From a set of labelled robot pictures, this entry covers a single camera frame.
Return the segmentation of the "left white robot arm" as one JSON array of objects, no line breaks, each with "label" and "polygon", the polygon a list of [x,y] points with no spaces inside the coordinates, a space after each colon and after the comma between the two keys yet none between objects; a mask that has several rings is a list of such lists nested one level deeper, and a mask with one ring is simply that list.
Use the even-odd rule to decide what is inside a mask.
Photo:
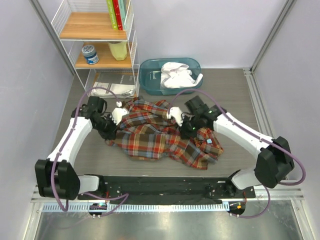
[{"label": "left white robot arm", "polygon": [[74,200],[79,194],[89,192],[100,200],[107,192],[102,177],[94,174],[78,175],[74,170],[76,156],[92,130],[97,130],[103,139],[113,140],[117,126],[128,112],[118,102],[112,112],[104,112],[107,102],[100,97],[91,96],[86,104],[78,106],[62,139],[47,157],[35,164],[35,175],[40,196],[64,200]]}]

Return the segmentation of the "plaid flannel long sleeve shirt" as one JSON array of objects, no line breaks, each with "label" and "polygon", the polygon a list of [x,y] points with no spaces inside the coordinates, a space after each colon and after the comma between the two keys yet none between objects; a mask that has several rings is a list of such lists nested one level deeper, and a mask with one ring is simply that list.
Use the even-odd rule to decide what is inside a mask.
[{"label": "plaid flannel long sleeve shirt", "polygon": [[122,103],[129,114],[122,119],[111,147],[122,149],[139,161],[157,161],[169,157],[199,170],[207,170],[224,152],[213,130],[201,128],[196,137],[182,139],[174,120],[167,119],[166,100],[148,102],[136,97]]}]

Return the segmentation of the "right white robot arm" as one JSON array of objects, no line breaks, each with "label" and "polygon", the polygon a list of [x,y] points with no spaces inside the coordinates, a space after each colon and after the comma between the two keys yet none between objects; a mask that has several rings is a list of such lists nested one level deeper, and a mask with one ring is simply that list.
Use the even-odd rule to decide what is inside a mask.
[{"label": "right white robot arm", "polygon": [[195,137],[198,130],[208,128],[222,134],[247,150],[256,160],[255,166],[232,173],[225,181],[226,193],[233,198],[244,189],[263,185],[277,186],[294,168],[288,141],[272,138],[237,121],[224,108],[208,107],[199,96],[185,103],[189,113],[179,108],[173,114],[183,139]]}]

